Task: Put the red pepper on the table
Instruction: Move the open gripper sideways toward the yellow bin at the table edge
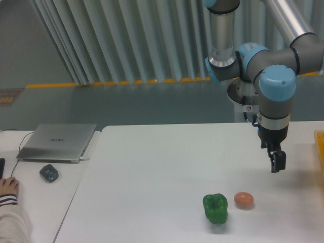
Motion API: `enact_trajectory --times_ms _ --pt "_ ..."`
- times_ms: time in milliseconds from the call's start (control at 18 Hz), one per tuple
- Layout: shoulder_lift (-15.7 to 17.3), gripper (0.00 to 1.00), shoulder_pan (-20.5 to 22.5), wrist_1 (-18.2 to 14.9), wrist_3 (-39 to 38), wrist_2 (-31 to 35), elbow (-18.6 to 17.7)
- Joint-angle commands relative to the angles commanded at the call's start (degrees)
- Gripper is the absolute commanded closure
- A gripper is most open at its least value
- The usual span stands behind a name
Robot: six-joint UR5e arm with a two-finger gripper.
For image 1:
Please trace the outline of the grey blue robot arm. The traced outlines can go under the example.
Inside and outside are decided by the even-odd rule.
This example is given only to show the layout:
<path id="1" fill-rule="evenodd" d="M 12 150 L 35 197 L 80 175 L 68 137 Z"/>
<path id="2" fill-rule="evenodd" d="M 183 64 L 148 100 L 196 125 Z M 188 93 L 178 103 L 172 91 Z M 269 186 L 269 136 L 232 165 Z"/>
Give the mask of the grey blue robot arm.
<path id="1" fill-rule="evenodd" d="M 296 77 L 323 70 L 323 40 L 313 31 L 293 1 L 265 1 L 264 5 L 288 47 L 270 51 L 258 43 L 233 49 L 234 12 L 239 1 L 204 1 L 210 13 L 212 49 L 205 59 L 214 82 L 238 78 L 257 92 L 258 110 L 253 126 L 261 148 L 267 150 L 271 172 L 286 167 L 281 142 L 286 138 L 296 90 Z"/>

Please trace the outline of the white sleeved forearm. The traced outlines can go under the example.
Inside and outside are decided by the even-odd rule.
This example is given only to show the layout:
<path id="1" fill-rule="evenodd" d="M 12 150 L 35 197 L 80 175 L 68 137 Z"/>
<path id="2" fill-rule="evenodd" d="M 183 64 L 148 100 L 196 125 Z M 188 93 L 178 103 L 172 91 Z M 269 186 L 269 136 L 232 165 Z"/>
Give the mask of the white sleeved forearm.
<path id="1" fill-rule="evenodd" d="M 1 242 L 31 242 L 31 222 L 13 194 L 1 196 Z"/>

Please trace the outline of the round robot base plate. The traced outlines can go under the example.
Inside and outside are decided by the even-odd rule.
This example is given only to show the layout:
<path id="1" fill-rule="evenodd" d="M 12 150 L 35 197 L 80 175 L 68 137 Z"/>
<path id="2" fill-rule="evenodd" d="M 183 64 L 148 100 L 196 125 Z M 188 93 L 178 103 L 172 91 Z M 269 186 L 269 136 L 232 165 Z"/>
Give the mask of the round robot base plate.
<path id="1" fill-rule="evenodd" d="M 251 82 L 235 79 L 227 88 L 228 97 L 241 105 L 258 105 L 258 93 Z"/>

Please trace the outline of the person's hand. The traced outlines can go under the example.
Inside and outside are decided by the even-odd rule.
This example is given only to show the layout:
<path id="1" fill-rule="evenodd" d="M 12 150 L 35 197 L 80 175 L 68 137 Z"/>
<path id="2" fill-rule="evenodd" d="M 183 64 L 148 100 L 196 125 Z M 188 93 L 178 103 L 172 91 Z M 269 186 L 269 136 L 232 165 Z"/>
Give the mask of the person's hand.
<path id="1" fill-rule="evenodd" d="M 19 181 L 15 177 L 2 178 L 0 186 L 0 196 L 18 195 Z"/>

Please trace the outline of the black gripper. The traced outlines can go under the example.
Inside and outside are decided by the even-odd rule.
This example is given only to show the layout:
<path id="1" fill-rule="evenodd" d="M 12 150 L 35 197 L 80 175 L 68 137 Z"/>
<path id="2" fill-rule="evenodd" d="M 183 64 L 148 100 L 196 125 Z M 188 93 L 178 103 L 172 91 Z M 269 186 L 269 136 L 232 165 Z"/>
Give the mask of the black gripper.
<path id="1" fill-rule="evenodd" d="M 279 172 L 286 168 L 286 153 L 281 149 L 281 142 L 287 137 L 288 125 L 280 130 L 270 130 L 258 124 L 258 136 L 261 148 L 267 148 L 271 163 L 271 172 Z"/>

